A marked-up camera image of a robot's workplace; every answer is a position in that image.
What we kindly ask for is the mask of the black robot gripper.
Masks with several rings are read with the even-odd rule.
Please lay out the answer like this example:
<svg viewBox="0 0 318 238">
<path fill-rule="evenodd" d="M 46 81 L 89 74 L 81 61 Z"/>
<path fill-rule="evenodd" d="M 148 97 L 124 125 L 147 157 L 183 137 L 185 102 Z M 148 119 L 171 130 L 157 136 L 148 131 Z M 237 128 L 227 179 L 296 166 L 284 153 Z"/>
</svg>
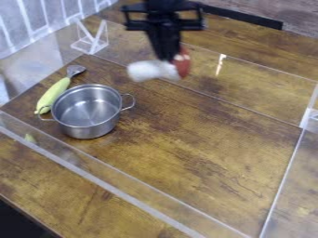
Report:
<svg viewBox="0 0 318 238">
<path fill-rule="evenodd" d="M 179 31 L 200 31 L 204 28 L 203 5 L 189 0 L 143 0 L 120 8 L 128 31 L 147 31 L 151 27 L 168 26 Z M 193 11 L 195 19 L 181 19 L 179 12 Z M 180 33 L 151 29 L 148 38 L 159 60 L 173 60 L 180 52 Z"/>
</svg>

